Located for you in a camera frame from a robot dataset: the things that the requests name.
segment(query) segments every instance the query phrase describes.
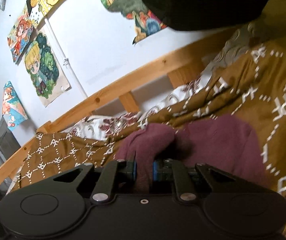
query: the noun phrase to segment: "red-haired cartoon character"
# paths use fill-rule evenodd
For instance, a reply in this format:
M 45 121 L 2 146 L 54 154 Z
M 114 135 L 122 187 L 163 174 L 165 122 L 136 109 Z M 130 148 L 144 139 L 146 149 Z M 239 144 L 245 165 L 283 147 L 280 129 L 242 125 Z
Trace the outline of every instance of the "red-haired cartoon character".
M 19 56 L 22 54 L 23 49 L 30 40 L 30 35 L 33 28 L 31 27 L 31 21 L 21 19 L 16 28 L 16 34 L 14 40 L 11 37 L 7 38 L 8 45 L 13 55 L 13 61 L 16 62 Z

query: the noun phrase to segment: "bed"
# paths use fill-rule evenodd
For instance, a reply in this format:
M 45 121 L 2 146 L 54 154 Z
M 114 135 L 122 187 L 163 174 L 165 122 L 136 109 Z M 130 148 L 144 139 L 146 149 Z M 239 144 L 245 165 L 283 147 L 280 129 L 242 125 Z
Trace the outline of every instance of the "bed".
M 50 159 L 46 162 L 46 156 L 51 155 L 52 158 L 53 152 L 55 154 L 55 149 L 52 150 L 50 146 L 55 146 L 60 141 L 70 147 L 65 148 L 65 151 L 71 151 L 74 157 L 74 143 L 83 143 L 83 148 L 90 147 L 91 153 L 86 154 L 87 157 L 84 155 L 86 159 L 83 163 L 91 158 L 92 152 L 99 152 L 99 159 L 93 162 L 95 161 L 95 165 L 97 162 L 97 166 L 103 166 L 118 154 L 115 153 L 115 148 L 113 152 L 113 147 L 108 147 L 109 145 L 115 143 L 118 150 L 123 139 L 144 129 L 148 123 L 165 124 L 180 129 L 195 120 L 220 120 L 219 117 L 228 114 L 251 125 L 249 133 L 254 131 L 257 134 L 252 135 L 258 146 L 256 148 L 254 143 L 249 142 L 245 145 L 256 151 L 255 158 L 260 159 L 261 168 L 269 178 L 269 187 L 286 197 L 286 38 L 266 41 L 267 39 L 257 35 L 255 27 L 250 23 L 239 29 L 230 28 L 216 33 L 142 66 L 91 95 L 57 120 L 48 121 L 41 126 L 36 139 L 31 139 L 0 167 L 0 183 L 6 177 L 14 178 L 24 160 L 30 159 L 32 155 L 33 162 L 24 163 L 20 174 L 26 175 L 23 176 L 24 179 L 21 177 L 19 187 L 32 183 L 31 173 L 37 170 L 35 164 L 40 163 L 41 171 L 33 182 L 39 181 L 42 176 L 45 178 L 45 164 L 58 162 L 48 161 Z M 202 58 L 219 51 L 216 58 L 204 69 Z M 66 130 L 67 128 L 117 98 L 127 112 L 139 112 L 139 106 L 131 91 L 164 75 L 168 76 L 174 89 L 193 92 L 190 95 L 185 94 L 182 100 L 169 105 L 163 104 L 158 109 L 156 106 L 157 110 L 151 109 L 140 115 L 135 124 L 121 132 L 111 133 L 108 141 L 81 137 L 71 139 L 70 130 Z M 246 157 L 248 155 L 245 153 L 240 156 L 244 158 L 244 163 L 255 167 L 256 164 Z M 76 157 L 73 167 L 74 164 L 79 164 Z M 49 174 L 59 173 L 63 166 L 57 167 L 48 170 Z

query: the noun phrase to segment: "blanket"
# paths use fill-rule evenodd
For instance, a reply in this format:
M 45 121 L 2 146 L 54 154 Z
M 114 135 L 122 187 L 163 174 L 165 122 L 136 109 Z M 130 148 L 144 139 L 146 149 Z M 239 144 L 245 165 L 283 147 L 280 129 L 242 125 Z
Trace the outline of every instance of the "blanket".
M 286 37 L 260 44 L 229 67 L 215 69 L 198 93 L 146 115 L 137 124 L 111 134 L 106 141 L 69 133 L 39 133 L 14 189 L 80 163 L 103 166 L 115 158 L 125 137 L 149 123 L 179 129 L 191 121 L 216 119 L 223 114 L 234 115 L 254 128 L 270 188 L 286 197 Z
M 190 122 L 182 129 L 151 123 L 124 139 L 116 159 L 136 161 L 136 193 L 148 193 L 157 158 L 181 161 L 186 167 L 207 163 L 247 181 L 267 187 L 265 167 L 255 131 L 247 123 L 225 114 Z

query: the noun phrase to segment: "black fabric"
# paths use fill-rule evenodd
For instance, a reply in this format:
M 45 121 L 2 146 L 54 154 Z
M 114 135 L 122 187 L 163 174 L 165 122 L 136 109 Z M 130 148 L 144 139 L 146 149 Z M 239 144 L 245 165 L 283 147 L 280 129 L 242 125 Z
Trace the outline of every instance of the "black fabric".
M 180 31 L 206 30 L 249 22 L 268 0 L 143 0 L 166 25 Z

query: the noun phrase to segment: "brown bedsheet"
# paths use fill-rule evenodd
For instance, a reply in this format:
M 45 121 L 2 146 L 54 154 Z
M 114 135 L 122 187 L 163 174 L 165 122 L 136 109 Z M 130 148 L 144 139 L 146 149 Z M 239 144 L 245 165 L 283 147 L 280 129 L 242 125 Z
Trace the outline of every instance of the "brown bedsheet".
M 216 69 L 208 86 L 199 93 L 111 135 L 106 142 L 66 133 L 39 133 L 14 189 L 80 163 L 103 166 L 115 157 L 124 137 L 148 123 L 179 128 L 222 114 L 235 115 L 255 129 L 270 188 L 286 197 L 286 38 L 261 44 L 231 66 Z

